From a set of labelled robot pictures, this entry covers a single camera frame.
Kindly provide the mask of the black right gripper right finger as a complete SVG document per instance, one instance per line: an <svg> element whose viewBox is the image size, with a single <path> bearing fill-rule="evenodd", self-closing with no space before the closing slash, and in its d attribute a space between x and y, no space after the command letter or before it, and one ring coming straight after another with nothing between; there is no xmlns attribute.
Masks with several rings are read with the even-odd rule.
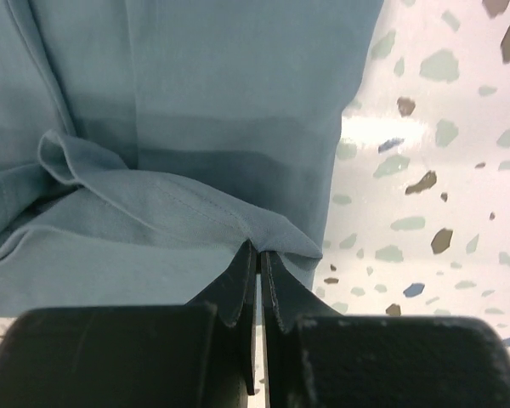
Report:
<svg viewBox="0 0 510 408"><path fill-rule="evenodd" d="M259 258L269 407L510 407L510 357L482 320L351 316Z"/></svg>

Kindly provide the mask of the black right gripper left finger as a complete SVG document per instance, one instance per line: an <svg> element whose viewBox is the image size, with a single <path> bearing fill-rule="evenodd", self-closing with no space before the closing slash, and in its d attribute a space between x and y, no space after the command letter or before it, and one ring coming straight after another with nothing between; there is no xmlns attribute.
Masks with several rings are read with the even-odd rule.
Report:
<svg viewBox="0 0 510 408"><path fill-rule="evenodd" d="M183 305L35 309L0 343L0 407L244 407L254 393L250 241Z"/></svg>

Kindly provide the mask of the grey-blue t-shirt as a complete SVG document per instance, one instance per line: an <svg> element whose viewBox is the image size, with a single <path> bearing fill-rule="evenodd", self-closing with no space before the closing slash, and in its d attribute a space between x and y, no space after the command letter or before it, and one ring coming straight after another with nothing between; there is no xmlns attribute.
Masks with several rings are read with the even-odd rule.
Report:
<svg viewBox="0 0 510 408"><path fill-rule="evenodd" d="M0 317L310 286L378 1L0 1Z"/></svg>

